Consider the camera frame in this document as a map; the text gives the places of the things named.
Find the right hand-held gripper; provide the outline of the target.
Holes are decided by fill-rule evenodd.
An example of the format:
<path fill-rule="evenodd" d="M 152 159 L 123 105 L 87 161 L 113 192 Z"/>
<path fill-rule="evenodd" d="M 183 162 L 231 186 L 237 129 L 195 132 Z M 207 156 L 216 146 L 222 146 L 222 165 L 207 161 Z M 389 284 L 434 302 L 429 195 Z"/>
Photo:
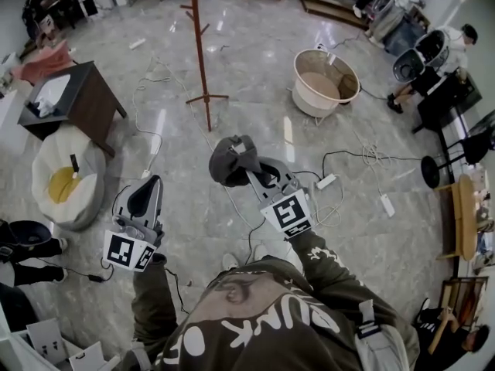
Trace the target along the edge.
<path fill-rule="evenodd" d="M 299 188 L 299 180 L 284 162 L 261 156 L 259 163 L 261 173 L 247 171 L 247 176 L 261 202 L 263 217 L 286 240 L 310 230 L 313 218 L 308 190 Z M 292 189 L 285 194 L 283 191 L 286 188 Z"/>

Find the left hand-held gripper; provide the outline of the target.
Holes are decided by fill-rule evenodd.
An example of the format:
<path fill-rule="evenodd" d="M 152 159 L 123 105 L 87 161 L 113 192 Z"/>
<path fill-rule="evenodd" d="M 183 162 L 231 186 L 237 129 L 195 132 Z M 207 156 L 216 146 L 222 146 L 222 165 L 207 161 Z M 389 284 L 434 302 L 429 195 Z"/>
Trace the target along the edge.
<path fill-rule="evenodd" d="M 161 245 L 162 180 L 149 175 L 125 188 L 113 208 L 112 225 L 104 232 L 103 261 L 143 272 Z"/>

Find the dark grey cap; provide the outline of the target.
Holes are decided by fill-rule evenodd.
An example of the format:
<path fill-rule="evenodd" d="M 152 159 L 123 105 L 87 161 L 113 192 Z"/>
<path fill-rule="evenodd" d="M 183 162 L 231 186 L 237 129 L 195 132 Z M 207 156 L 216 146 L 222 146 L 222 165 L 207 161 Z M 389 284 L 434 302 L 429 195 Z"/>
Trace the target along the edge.
<path fill-rule="evenodd" d="M 229 188 L 248 185 L 248 172 L 258 175 L 264 184 L 271 181 L 270 175 L 262 170 L 258 150 L 248 135 L 222 138 L 210 157 L 209 171 L 215 182 Z"/>

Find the brown wooden coat rack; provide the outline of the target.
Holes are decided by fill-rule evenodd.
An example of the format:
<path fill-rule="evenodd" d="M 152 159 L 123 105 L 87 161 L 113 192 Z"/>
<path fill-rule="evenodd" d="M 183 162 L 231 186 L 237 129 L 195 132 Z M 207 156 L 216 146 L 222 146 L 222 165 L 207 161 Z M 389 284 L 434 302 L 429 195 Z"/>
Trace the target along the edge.
<path fill-rule="evenodd" d="M 187 17 L 193 21 L 193 30 L 195 36 L 195 44 L 196 44 L 197 58 L 198 58 L 198 64 L 200 70 L 200 79 L 202 85 L 202 94 L 198 97 L 188 100 L 187 103 L 192 104 L 193 102 L 199 100 L 202 100 L 204 102 L 206 119 L 207 119 L 207 129 L 209 132 L 211 132 L 212 125 L 211 125 L 211 116 L 210 116 L 210 102 L 212 99 L 227 100 L 229 96 L 223 94 L 211 94 L 208 91 L 207 76 L 206 76 L 204 56 L 203 56 L 202 36 L 204 32 L 207 29 L 209 29 L 210 24 L 207 23 L 204 27 L 201 26 L 198 0 L 190 0 L 190 3 L 188 5 L 181 5 L 180 8 L 183 9 L 186 12 Z"/>

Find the person's right forearm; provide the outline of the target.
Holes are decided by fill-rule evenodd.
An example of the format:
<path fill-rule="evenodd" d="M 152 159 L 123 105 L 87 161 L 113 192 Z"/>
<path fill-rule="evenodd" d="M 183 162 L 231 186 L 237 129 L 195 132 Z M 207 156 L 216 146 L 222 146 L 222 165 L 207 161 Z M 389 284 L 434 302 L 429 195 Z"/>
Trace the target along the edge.
<path fill-rule="evenodd" d="M 326 241 L 312 230 L 300 233 L 288 241 L 302 262 L 313 294 L 322 303 L 342 313 L 348 312 L 349 318 L 356 317 L 359 304 L 367 300 L 372 300 L 375 311 L 380 314 L 391 310 L 382 298 L 351 274 L 338 254 L 329 249 Z"/>

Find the person's left forearm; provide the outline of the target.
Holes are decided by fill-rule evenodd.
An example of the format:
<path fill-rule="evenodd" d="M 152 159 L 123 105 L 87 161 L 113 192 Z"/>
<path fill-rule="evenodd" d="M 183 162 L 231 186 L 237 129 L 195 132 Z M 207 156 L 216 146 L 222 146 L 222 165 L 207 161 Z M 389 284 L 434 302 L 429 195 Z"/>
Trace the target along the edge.
<path fill-rule="evenodd" d="M 134 337 L 146 346 L 163 347 L 176 330 L 176 310 L 166 273 L 166 256 L 154 253 L 143 272 L 133 277 Z"/>

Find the egg-shaped white yellow beanbag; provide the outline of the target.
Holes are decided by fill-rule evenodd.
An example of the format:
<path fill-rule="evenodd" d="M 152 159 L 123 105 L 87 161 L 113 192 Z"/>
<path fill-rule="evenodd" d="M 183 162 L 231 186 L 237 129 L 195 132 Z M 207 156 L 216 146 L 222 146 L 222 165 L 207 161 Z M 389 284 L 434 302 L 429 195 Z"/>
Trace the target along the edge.
<path fill-rule="evenodd" d="M 70 155 L 80 171 L 73 171 Z M 32 195 L 40 212 L 65 230 L 82 230 L 96 217 L 104 197 L 106 159 L 82 131 L 64 124 L 42 143 L 32 163 Z"/>

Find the round cream basket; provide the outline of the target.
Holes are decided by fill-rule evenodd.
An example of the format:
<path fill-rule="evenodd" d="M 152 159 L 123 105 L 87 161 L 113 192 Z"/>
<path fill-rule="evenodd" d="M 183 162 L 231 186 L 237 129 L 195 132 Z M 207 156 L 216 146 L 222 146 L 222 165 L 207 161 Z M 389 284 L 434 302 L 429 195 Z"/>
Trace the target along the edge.
<path fill-rule="evenodd" d="M 362 91 L 355 70 L 331 51 L 305 49 L 293 62 L 292 99 L 303 113 L 317 124 L 338 106 L 348 105 Z"/>

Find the dark round container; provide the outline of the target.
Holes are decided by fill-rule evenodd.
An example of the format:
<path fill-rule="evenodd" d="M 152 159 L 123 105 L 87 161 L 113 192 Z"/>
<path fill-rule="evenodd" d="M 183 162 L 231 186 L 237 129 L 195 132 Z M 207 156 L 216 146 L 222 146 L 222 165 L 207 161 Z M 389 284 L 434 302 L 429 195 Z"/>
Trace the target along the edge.
<path fill-rule="evenodd" d="M 50 230 L 37 221 L 14 221 L 8 224 L 8 228 L 12 242 L 22 247 L 34 247 L 48 242 L 52 237 Z"/>

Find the dark wooden side table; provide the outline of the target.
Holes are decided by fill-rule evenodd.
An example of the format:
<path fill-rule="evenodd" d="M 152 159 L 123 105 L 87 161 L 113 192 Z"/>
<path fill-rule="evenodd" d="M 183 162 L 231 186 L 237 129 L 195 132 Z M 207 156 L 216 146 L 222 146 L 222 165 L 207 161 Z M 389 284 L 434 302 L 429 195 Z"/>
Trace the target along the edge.
<path fill-rule="evenodd" d="M 65 74 L 70 75 L 70 82 L 59 102 L 55 104 L 53 114 L 39 118 L 34 104 L 39 89 L 47 80 Z M 107 143 L 107 139 L 116 113 L 127 117 L 126 110 L 121 106 L 94 62 L 90 61 L 52 73 L 39 80 L 24 104 L 18 124 L 40 140 L 54 133 L 62 124 L 73 125 L 113 158 L 115 151 Z"/>

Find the white crumpled cloth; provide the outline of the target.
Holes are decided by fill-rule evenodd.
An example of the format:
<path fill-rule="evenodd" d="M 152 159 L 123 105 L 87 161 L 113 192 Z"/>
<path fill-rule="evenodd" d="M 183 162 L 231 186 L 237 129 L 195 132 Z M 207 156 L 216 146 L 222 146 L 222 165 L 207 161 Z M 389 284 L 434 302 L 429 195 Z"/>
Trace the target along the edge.
<path fill-rule="evenodd" d="M 55 110 L 55 105 L 45 97 L 38 98 L 34 104 L 39 118 L 48 117 Z"/>

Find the person's brown printed shirt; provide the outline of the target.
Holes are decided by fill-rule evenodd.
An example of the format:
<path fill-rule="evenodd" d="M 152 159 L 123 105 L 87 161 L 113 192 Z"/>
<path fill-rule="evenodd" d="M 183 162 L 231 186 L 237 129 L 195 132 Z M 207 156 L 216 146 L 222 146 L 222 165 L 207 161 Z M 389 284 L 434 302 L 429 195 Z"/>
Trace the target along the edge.
<path fill-rule="evenodd" d="M 269 256 L 219 274 L 163 347 L 135 339 L 121 371 L 413 371 L 418 336 L 390 308 L 367 300 L 349 318 Z"/>

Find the white tray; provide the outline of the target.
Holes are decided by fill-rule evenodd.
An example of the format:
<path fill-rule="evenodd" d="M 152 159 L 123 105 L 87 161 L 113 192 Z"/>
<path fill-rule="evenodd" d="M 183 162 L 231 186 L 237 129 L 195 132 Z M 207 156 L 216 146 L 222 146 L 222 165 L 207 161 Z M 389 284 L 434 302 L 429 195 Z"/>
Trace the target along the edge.
<path fill-rule="evenodd" d="M 69 74 L 47 80 L 39 89 L 39 92 L 34 101 L 39 102 L 40 100 L 43 100 L 45 102 L 49 102 L 52 105 L 57 104 L 62 97 L 63 92 L 67 88 L 69 82 Z"/>

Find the white cabinet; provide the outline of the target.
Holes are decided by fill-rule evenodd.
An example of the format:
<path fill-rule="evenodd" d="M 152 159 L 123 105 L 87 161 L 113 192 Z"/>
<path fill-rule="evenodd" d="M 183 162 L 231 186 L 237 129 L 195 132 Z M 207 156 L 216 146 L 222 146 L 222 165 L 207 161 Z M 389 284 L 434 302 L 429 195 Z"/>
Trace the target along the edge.
<path fill-rule="evenodd" d="M 22 155 L 29 132 L 18 124 L 26 98 L 14 90 L 0 100 L 0 150 Z"/>

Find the black round-base stool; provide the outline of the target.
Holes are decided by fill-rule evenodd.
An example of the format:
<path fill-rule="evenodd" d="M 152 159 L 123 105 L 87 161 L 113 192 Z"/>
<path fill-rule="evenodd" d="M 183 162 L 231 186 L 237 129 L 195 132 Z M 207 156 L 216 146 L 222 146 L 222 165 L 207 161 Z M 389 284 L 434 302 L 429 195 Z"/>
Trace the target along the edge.
<path fill-rule="evenodd" d="M 461 145 L 462 153 L 452 160 L 446 157 L 445 163 L 441 165 L 438 165 L 435 159 L 430 156 L 425 156 L 421 160 L 422 177 L 429 188 L 435 189 L 439 186 L 440 171 L 443 168 L 447 168 L 461 159 L 465 159 L 467 165 L 475 165 L 486 156 L 488 151 L 495 151 L 495 128 L 488 127 L 479 134 L 470 135 L 454 143 L 454 145 L 457 144 Z"/>

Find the white cardboard box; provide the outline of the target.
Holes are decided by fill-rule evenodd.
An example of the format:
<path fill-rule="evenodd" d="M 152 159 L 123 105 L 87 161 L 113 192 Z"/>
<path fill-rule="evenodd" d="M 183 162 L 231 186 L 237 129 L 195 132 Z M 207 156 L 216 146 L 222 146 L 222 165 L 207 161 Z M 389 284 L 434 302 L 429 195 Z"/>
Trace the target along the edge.
<path fill-rule="evenodd" d="M 33 348 L 48 362 L 57 365 L 69 358 L 55 318 L 26 326 Z"/>
<path fill-rule="evenodd" d="M 119 355 L 106 360 L 100 342 L 71 356 L 69 363 L 73 371 L 113 371 L 121 362 Z"/>

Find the pink chair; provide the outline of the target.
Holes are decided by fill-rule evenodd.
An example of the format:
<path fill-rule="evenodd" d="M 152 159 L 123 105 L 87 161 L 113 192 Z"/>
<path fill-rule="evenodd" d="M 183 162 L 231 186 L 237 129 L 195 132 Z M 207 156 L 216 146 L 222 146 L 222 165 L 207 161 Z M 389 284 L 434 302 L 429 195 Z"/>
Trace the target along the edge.
<path fill-rule="evenodd" d="M 64 40 L 54 47 L 43 47 L 29 62 L 11 69 L 11 73 L 15 79 L 27 81 L 34 86 L 52 73 L 75 65 L 68 42 Z"/>

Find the grey double bin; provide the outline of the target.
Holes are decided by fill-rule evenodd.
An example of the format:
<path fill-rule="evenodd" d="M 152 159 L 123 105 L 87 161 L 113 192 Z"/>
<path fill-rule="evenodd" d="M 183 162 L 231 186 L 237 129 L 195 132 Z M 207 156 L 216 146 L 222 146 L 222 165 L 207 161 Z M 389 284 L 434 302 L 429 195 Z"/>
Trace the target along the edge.
<path fill-rule="evenodd" d="M 420 37 L 415 45 L 394 62 L 393 74 L 399 83 L 409 83 L 421 76 L 427 67 L 440 68 L 449 56 L 446 31 L 435 29 Z"/>
<path fill-rule="evenodd" d="M 395 0 L 375 0 L 372 14 L 374 16 L 368 27 L 367 37 L 375 45 L 381 46 L 387 34 L 400 24 L 405 10 Z"/>

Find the low wooden platform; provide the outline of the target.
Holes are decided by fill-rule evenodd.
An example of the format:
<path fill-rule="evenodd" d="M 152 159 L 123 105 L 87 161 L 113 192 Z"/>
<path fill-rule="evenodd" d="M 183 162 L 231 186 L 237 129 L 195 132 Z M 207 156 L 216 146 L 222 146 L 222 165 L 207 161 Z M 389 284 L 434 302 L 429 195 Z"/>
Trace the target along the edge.
<path fill-rule="evenodd" d="M 352 7 L 337 0 L 300 0 L 305 12 L 366 30 L 367 20 L 357 18 Z"/>

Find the black desk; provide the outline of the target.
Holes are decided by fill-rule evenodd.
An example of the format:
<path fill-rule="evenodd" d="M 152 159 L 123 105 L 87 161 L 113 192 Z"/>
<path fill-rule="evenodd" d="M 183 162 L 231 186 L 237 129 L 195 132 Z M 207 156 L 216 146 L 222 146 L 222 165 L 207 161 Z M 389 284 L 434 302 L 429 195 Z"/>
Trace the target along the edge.
<path fill-rule="evenodd" d="M 422 129 L 439 132 L 481 100 L 482 95 L 469 74 L 462 82 L 456 72 L 451 73 L 419 103 L 420 123 L 412 133 Z"/>

